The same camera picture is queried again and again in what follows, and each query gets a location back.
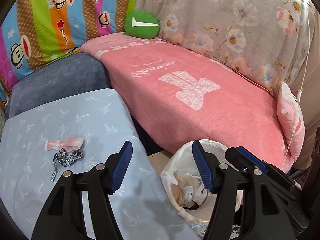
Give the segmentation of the grey floral bedsheet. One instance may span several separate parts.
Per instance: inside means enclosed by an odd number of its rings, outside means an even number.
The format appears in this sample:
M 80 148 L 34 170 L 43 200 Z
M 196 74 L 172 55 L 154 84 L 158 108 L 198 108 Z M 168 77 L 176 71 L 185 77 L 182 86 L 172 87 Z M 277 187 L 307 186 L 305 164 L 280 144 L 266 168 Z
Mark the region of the grey floral bedsheet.
M 291 85 L 319 26 L 311 0 L 136 0 L 160 38 L 233 68 L 277 94 Z

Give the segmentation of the colourful monkey print pillow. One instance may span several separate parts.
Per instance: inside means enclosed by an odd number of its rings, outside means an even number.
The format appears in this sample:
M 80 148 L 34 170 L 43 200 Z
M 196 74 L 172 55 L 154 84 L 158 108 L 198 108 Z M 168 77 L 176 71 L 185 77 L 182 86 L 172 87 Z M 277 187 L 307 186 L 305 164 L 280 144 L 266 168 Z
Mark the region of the colourful monkey print pillow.
M 1 105 L 13 86 L 95 37 L 123 31 L 134 0 L 17 0 L 1 25 Z

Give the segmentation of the pink white small pillow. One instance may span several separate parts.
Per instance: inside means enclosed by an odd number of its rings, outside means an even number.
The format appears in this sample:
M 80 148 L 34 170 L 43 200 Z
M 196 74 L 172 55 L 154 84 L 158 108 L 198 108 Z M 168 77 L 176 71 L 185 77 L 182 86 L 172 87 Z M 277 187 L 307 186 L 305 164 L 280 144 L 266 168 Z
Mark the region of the pink white small pillow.
M 296 161 L 302 151 L 305 125 L 303 113 L 297 98 L 286 83 L 282 83 L 278 93 L 277 116 L 292 158 Z

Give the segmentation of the white cloth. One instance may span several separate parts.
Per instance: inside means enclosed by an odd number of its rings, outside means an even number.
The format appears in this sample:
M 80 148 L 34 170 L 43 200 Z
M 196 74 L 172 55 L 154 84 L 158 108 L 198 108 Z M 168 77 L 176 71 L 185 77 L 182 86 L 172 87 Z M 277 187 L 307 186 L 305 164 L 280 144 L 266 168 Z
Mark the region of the white cloth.
M 191 207 L 194 204 L 202 205 L 208 196 L 208 190 L 200 177 L 188 179 L 184 187 L 184 207 Z

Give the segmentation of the black white patterned cloth strip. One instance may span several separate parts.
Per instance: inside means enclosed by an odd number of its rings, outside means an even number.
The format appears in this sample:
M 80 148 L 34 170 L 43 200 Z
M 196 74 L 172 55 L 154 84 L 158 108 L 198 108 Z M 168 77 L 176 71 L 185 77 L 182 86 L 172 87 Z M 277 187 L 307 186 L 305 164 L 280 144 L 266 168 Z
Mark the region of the black white patterned cloth strip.
M 70 167 L 75 162 L 83 158 L 84 154 L 81 152 L 81 150 L 72 151 L 70 154 L 65 149 L 59 150 L 59 152 L 57 152 L 53 156 L 53 172 L 50 181 L 52 183 L 54 182 L 59 165 L 61 165 L 62 167 Z

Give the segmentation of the blue-grey velvet pillow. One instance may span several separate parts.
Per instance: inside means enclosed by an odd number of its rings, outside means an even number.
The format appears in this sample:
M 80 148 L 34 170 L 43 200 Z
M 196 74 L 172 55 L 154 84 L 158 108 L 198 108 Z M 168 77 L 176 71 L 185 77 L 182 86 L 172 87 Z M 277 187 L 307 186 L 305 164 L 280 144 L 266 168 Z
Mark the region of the blue-grey velvet pillow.
M 18 81 L 5 114 L 12 118 L 48 102 L 104 88 L 111 88 L 104 65 L 88 54 L 73 54 Z

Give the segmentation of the green round plush cushion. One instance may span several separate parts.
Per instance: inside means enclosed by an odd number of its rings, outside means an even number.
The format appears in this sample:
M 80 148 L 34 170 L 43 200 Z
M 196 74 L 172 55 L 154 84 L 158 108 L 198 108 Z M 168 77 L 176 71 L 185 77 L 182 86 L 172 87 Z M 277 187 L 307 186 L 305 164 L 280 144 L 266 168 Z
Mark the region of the green round plush cushion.
M 145 11 L 133 11 L 124 21 L 124 34 L 137 38 L 155 38 L 160 30 L 159 21 Z

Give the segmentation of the pink bow print blanket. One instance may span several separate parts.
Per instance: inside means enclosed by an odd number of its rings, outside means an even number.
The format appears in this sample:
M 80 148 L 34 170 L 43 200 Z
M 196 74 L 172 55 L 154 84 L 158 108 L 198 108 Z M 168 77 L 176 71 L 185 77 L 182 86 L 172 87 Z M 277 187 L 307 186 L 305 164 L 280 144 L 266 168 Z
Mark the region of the pink bow print blanket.
M 275 97 L 223 64 L 122 33 L 91 39 L 81 51 L 106 67 L 132 116 L 163 149 L 209 139 L 243 146 L 284 172 L 292 167 Z

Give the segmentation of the beige mesh tulle cloth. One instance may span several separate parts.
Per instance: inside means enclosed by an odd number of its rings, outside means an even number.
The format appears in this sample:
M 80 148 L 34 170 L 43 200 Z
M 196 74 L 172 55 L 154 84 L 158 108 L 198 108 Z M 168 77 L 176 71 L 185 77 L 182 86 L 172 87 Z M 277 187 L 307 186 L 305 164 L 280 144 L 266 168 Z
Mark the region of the beige mesh tulle cloth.
M 176 203 L 180 207 L 184 207 L 184 187 L 187 183 L 188 179 L 192 179 L 195 176 L 192 176 L 189 173 L 183 173 L 180 171 L 176 171 L 174 173 L 174 177 L 177 180 L 177 184 L 172 184 L 171 185 L 171 190 L 172 190 L 172 195 L 174 199 L 176 200 Z

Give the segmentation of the white lined trash bin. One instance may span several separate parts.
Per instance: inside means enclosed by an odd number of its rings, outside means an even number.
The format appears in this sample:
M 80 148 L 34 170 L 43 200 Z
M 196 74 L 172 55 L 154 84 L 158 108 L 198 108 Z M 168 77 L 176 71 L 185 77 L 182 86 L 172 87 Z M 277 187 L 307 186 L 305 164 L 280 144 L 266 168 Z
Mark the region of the white lined trash bin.
M 192 154 L 192 142 L 184 144 L 160 174 L 169 201 L 193 228 L 208 225 L 217 195 L 201 179 Z

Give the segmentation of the pink striped cloth scrap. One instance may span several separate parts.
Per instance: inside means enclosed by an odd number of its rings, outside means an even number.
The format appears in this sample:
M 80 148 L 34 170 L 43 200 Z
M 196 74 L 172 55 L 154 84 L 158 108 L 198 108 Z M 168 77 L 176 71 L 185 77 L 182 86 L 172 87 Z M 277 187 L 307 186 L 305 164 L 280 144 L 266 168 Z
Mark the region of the pink striped cloth scrap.
M 65 149 L 67 152 L 79 150 L 84 143 L 82 138 L 68 138 L 67 140 L 46 140 L 44 150 L 61 150 Z

